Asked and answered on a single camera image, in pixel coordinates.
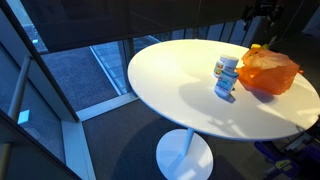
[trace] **table base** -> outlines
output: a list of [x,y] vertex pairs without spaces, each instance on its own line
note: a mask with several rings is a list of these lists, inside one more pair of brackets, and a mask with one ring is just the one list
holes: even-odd
[[213,168],[212,152],[208,144],[196,133],[187,155],[181,155],[187,130],[166,133],[159,141],[156,159],[160,171],[167,179],[208,179]]

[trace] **white round table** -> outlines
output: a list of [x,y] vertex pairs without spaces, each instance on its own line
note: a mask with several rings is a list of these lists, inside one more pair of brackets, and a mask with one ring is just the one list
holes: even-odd
[[240,59],[248,48],[208,40],[175,40],[143,49],[128,68],[130,84],[140,99],[163,117],[186,127],[165,134],[156,152],[167,179],[207,179],[213,157],[207,143],[194,131],[245,141],[288,137],[311,127],[320,114],[313,86],[297,74],[289,90],[269,95],[248,91],[239,81],[234,102],[214,92],[213,76],[220,55]]

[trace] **orange plastic bag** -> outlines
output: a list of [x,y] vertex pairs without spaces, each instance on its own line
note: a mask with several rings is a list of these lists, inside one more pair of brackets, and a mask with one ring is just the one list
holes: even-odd
[[299,70],[288,56],[267,49],[250,49],[242,60],[244,66],[236,69],[240,82],[274,95],[289,89]]

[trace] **table top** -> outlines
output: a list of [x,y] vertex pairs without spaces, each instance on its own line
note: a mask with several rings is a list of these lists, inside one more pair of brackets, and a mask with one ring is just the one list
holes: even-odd
[[234,140],[274,140],[311,127],[320,114],[313,86],[297,74],[289,90],[270,95],[235,83],[233,103],[217,96],[213,76],[220,55],[239,58],[248,48],[208,40],[174,40],[149,46],[128,67],[140,99],[163,117],[195,131]]

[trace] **table pedestal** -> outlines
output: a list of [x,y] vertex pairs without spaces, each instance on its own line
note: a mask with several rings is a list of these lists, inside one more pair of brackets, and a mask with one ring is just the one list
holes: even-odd
[[213,168],[210,147],[190,129],[166,133],[158,143],[156,159],[160,171],[169,180],[208,179]]

